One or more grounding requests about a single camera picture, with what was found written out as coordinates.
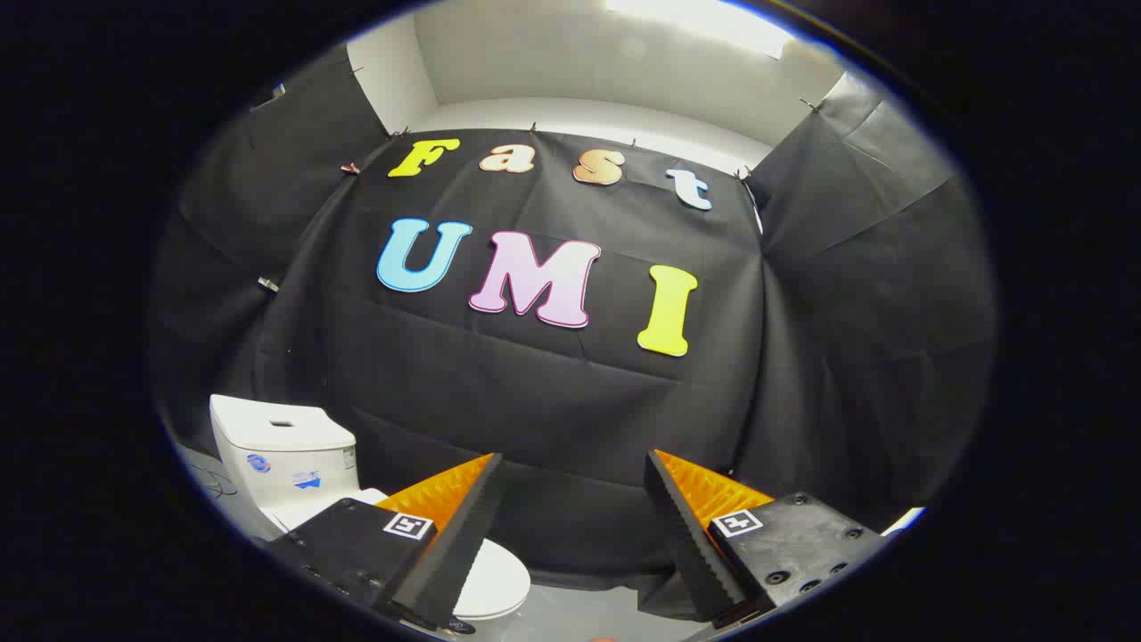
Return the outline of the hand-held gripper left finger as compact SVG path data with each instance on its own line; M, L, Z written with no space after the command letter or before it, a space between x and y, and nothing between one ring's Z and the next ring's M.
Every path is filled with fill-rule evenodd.
M440 629L496 519L501 464L487 454L375 503L335 499L266 553L332 598Z

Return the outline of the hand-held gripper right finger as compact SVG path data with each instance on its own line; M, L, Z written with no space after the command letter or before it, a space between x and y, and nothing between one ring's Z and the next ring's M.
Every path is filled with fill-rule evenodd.
M713 629L806 598L887 543L809 493L772 497L661 449L645 455L644 488L696 617Z

